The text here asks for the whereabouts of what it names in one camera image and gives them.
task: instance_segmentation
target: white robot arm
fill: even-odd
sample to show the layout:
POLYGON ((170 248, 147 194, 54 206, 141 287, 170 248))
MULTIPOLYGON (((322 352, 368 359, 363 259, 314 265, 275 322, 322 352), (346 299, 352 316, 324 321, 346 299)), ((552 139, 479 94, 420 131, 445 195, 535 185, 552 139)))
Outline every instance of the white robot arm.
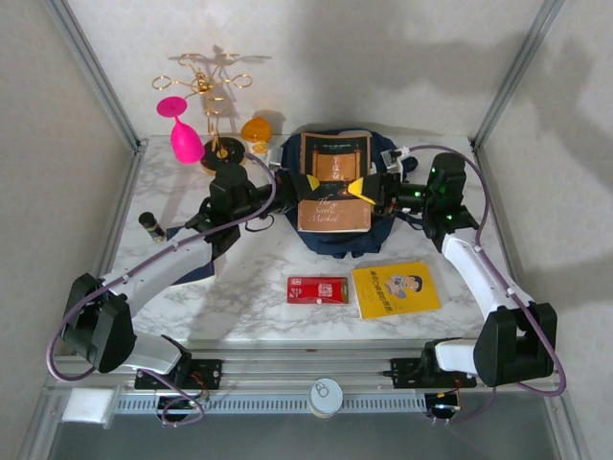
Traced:
MULTIPOLYGON (((378 215, 391 215, 399 210, 421 213, 425 236, 460 272, 486 320, 476 340, 456 338, 426 345, 421 357, 425 362, 424 381, 428 374, 451 372, 479 376, 488 386, 547 377, 553 372, 552 360, 523 312, 510 298, 513 296, 529 306, 551 343, 556 339, 556 313, 549 304, 535 304, 511 279, 503 261, 485 261, 480 254, 483 248, 478 244, 478 225, 462 205, 464 168, 462 159, 441 153, 435 157, 426 185, 401 182, 401 172, 379 173, 359 179, 351 184, 349 191, 372 203, 378 215)), ((312 180, 304 176, 292 178, 279 174, 286 172, 277 172, 279 199, 269 202, 268 210, 295 205, 314 187, 312 180)), ((239 236, 235 225, 206 241, 196 236, 184 243, 183 236, 189 229, 201 234, 207 228, 250 215, 271 195, 270 186, 255 189, 253 185, 245 185, 244 170, 226 171, 223 177, 228 179, 228 184, 212 184, 211 197, 205 199, 199 213, 161 249, 167 252, 163 264, 146 264, 138 270, 138 276, 126 275, 130 270, 114 271, 102 280, 83 275, 73 284, 68 308, 112 281, 110 290, 88 303, 62 333, 62 338, 100 372, 129 366, 161 375, 175 374, 173 381, 180 384, 177 369, 185 368, 182 363, 190 359, 189 352, 168 337, 135 334, 131 317, 157 293, 225 252, 239 236), (125 277, 122 283, 113 281, 122 277, 125 277)))

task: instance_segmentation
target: brown book cover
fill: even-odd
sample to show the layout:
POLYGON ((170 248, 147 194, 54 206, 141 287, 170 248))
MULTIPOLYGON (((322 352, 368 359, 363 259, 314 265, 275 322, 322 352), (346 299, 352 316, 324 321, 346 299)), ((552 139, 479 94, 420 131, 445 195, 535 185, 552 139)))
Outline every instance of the brown book cover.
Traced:
POLYGON ((347 191, 354 180, 368 175, 371 136, 324 135, 303 132, 300 169, 314 175, 320 186, 298 204, 301 232, 367 232, 371 205, 347 191))

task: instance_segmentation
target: yellow booklet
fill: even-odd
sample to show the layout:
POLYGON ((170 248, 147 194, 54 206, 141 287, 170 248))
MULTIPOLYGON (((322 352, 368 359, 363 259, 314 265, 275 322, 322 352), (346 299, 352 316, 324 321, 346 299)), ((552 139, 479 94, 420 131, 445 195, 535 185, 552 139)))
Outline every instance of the yellow booklet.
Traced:
POLYGON ((423 262, 356 268, 352 275, 363 319, 441 307, 423 262))

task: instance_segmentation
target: marble surface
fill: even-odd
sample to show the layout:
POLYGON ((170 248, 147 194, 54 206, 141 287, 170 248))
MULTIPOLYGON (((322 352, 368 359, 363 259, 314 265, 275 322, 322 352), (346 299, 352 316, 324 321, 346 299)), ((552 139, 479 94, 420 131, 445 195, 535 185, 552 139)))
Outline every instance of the marble surface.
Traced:
MULTIPOLYGON (((273 139, 278 145, 283 137, 273 139)), ((405 146, 438 143, 470 154, 463 136, 403 136, 405 146)), ((437 152, 417 152, 420 160, 411 180, 425 183, 437 152)), ((263 171, 245 165, 256 186, 265 183, 263 171)), ((465 204, 480 220, 484 199, 474 172, 466 168, 465 204)), ((182 224, 197 211, 208 194, 212 176, 199 165, 182 165, 174 159, 166 136, 150 138, 134 196, 126 218, 114 269, 133 267, 159 250, 139 225, 138 216, 151 211, 168 228, 182 224)), ((343 260, 309 251, 283 216, 261 233, 242 231, 238 242, 216 262, 216 277, 183 287, 168 287, 134 318, 134 328, 176 339, 226 340, 359 340, 444 338, 477 336, 483 319, 460 274, 422 234, 397 219, 379 254, 343 260), (288 305, 286 281, 290 275, 333 274, 351 278, 354 267, 390 262, 424 261, 433 274, 442 302, 440 310, 362 320, 351 289, 346 306, 288 305)), ((490 219, 483 236, 490 256, 502 250, 490 219)))

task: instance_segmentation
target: red snack box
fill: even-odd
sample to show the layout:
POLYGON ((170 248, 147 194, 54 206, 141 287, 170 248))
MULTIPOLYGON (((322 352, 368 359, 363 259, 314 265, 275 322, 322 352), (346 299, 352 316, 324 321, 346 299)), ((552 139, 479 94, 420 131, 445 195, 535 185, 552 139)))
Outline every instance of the red snack box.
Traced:
POLYGON ((349 284, 341 276, 290 276, 288 304, 347 304, 349 284))

